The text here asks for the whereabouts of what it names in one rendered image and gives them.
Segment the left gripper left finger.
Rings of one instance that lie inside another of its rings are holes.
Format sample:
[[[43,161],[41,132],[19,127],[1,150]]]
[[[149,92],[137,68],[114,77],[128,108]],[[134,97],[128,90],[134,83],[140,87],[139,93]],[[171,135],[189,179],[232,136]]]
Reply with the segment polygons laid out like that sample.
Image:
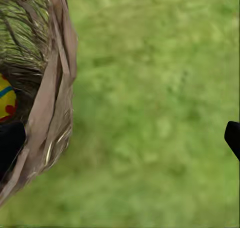
[[[0,127],[0,181],[26,141],[22,121]]]

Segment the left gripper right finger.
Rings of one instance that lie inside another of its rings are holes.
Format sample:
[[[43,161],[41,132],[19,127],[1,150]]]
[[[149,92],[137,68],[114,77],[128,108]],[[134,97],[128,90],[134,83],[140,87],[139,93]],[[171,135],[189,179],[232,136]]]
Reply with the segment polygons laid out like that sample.
[[[240,123],[229,121],[224,139],[240,161]]]

